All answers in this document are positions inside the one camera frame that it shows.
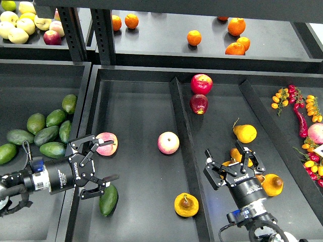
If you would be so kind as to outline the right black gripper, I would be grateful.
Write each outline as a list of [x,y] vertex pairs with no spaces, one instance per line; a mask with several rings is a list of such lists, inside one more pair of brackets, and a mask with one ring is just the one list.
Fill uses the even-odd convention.
[[[238,208],[249,206],[258,200],[267,199],[260,181],[255,174],[263,174],[265,166],[255,151],[251,151],[242,142],[236,140],[236,148],[241,153],[241,162],[224,166],[216,162],[209,149],[205,150],[206,166],[204,175],[214,190],[218,190],[227,183],[229,191]],[[249,160],[253,163],[253,169],[248,167]]]

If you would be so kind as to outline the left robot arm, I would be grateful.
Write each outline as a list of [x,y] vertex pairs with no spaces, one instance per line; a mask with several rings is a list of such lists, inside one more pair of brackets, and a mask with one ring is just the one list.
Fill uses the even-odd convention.
[[87,135],[70,141],[68,146],[73,153],[63,158],[44,161],[42,157],[32,158],[27,152],[23,170],[1,176],[1,216],[30,207],[30,194],[39,190],[57,194],[81,188],[79,197],[82,200],[102,196],[111,181],[119,178],[116,174],[104,178],[94,175],[92,156],[99,147],[107,145],[114,145],[114,141]]

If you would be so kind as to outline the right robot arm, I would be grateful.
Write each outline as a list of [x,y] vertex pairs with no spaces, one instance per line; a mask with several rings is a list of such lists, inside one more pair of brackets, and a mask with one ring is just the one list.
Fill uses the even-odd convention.
[[204,152],[206,166],[203,173],[207,180],[214,190],[227,186],[238,208],[227,214],[229,224],[219,230],[220,241],[221,232],[234,225],[245,227],[250,241],[296,241],[277,225],[276,218],[263,205],[268,195],[256,177],[265,172],[258,154],[240,141],[236,141],[235,146],[241,152],[241,161],[228,165],[216,161],[209,149]]

